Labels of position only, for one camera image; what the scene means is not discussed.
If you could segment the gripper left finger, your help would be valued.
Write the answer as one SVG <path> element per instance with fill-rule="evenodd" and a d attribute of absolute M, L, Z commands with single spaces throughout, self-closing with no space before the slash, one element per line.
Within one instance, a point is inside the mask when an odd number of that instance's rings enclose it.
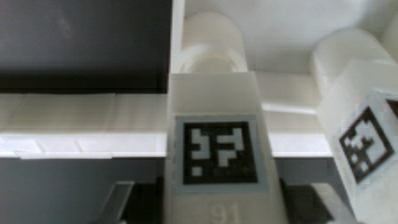
<path fill-rule="evenodd" d="M 162 224 L 162 186 L 157 183 L 114 184 L 95 224 Z"/>

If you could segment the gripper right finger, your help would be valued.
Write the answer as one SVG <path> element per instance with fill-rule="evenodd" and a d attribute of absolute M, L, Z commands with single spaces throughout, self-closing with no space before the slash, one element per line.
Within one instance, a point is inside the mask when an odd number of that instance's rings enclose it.
<path fill-rule="evenodd" d="M 329 183 L 279 182 L 290 224 L 363 224 Z"/>

